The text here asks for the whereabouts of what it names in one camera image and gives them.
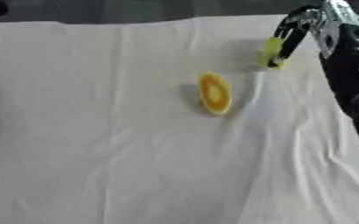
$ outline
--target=halved orange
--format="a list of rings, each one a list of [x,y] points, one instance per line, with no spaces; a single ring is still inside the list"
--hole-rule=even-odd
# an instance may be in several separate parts
[[[217,73],[199,78],[199,95],[203,105],[214,115],[223,115],[231,106],[231,86]]]

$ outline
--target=white tablecloth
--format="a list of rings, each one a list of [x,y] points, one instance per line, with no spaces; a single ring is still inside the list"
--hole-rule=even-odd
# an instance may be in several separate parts
[[[0,224],[359,223],[359,139],[280,16],[0,24]],[[211,116],[198,74],[232,84]]]

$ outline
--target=gray floor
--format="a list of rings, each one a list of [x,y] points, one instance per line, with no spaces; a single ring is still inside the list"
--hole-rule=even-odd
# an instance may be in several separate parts
[[[320,0],[5,0],[1,21],[118,24],[227,15],[285,14]]]

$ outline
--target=robotic arm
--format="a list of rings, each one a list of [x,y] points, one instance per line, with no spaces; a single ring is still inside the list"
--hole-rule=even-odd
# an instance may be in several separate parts
[[[320,48],[320,62],[343,112],[359,134],[359,15],[344,0],[301,7],[290,13],[275,31],[283,45],[268,67],[279,67],[311,32]]]

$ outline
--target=white cloth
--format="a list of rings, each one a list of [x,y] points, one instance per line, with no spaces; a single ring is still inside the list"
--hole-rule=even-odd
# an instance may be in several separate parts
[[[0,24],[0,224],[359,223],[359,139],[280,16]],[[198,74],[232,84],[211,116]]]

